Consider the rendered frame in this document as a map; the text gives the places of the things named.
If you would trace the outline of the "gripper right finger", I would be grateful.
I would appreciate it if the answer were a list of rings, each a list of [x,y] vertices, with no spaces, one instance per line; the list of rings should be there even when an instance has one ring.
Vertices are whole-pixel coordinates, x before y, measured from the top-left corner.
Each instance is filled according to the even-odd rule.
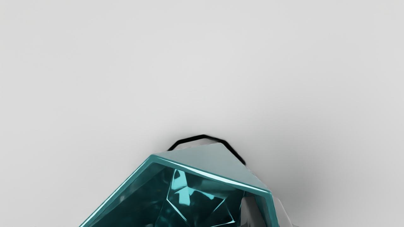
[[[299,227],[291,222],[281,201],[277,197],[273,197],[273,201],[279,227]]]

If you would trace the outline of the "teal faceted mug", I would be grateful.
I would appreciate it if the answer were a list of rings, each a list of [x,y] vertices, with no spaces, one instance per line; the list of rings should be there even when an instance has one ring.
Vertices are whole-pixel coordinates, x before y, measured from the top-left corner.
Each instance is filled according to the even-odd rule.
[[[79,227],[241,227],[254,197],[279,227],[271,191],[221,143],[150,155]]]

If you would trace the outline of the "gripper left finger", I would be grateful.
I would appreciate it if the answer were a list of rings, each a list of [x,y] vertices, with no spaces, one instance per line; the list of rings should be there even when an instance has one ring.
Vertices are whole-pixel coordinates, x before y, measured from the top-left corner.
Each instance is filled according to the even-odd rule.
[[[254,197],[241,200],[241,227],[267,227]]]

